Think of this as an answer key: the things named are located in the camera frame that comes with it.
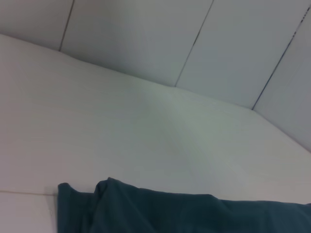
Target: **white tile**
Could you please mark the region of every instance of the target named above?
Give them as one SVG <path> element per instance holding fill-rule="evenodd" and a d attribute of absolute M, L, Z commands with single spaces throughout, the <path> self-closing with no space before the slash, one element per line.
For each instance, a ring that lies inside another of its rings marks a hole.
<path fill-rule="evenodd" d="M 1 0 L 0 33 L 58 50 L 72 0 Z"/>
<path fill-rule="evenodd" d="M 56 233 L 53 196 L 0 192 L 0 226 L 3 233 Z"/>
<path fill-rule="evenodd" d="M 178 87 L 252 108 L 309 0 L 215 0 Z"/>
<path fill-rule="evenodd" d="M 174 86 L 212 0 L 76 0 L 62 52 Z"/>
<path fill-rule="evenodd" d="M 1 36 L 0 71 L 0 190 L 310 202 L 310 153 L 249 109 Z"/>

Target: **teal fabric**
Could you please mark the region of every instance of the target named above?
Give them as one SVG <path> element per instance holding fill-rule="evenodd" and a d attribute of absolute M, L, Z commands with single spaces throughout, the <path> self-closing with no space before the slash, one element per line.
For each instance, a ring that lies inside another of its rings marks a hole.
<path fill-rule="evenodd" d="M 58 233 L 311 233 L 308 205 L 156 192 L 112 178 L 93 194 L 67 183 L 58 191 Z"/>

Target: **white wall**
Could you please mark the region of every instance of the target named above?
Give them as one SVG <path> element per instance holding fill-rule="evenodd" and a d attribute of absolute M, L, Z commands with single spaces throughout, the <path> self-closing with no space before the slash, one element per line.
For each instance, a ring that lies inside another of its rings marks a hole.
<path fill-rule="evenodd" d="M 309 0 L 215 0 L 178 87 L 252 108 Z"/>
<path fill-rule="evenodd" d="M 72 0 L 1 0 L 0 34 L 58 50 Z"/>
<path fill-rule="evenodd" d="M 255 111 L 311 150 L 311 14 L 269 81 Z"/>
<path fill-rule="evenodd" d="M 57 233 L 56 197 L 0 191 L 0 226 L 5 233 Z"/>
<path fill-rule="evenodd" d="M 62 52 L 175 85 L 212 0 L 76 0 Z"/>
<path fill-rule="evenodd" d="M 112 176 L 310 202 L 311 154 L 254 111 L 4 36 L 0 75 L 0 190 L 53 194 L 68 182 L 92 192 Z"/>

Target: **teal cloth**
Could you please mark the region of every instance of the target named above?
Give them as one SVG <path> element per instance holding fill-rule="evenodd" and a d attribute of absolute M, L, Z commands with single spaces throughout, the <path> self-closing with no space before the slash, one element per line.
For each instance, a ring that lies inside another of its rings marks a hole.
<path fill-rule="evenodd" d="M 311 233 L 311 207 L 172 194 L 108 178 L 91 193 L 58 186 L 58 233 Z"/>

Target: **white wall panel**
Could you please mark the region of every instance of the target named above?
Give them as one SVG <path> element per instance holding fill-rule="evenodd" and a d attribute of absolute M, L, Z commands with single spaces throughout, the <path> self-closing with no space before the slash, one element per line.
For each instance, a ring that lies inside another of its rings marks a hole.
<path fill-rule="evenodd" d="M 57 233 L 56 196 L 0 191 L 3 233 Z"/>
<path fill-rule="evenodd" d="M 178 87 L 253 107 L 309 0 L 215 0 Z"/>
<path fill-rule="evenodd" d="M 212 0 L 76 0 L 62 52 L 175 85 Z"/>
<path fill-rule="evenodd" d="M 0 33 L 59 49 L 72 0 L 1 0 Z"/>
<path fill-rule="evenodd" d="M 311 150 L 311 14 L 269 81 L 255 111 Z"/>

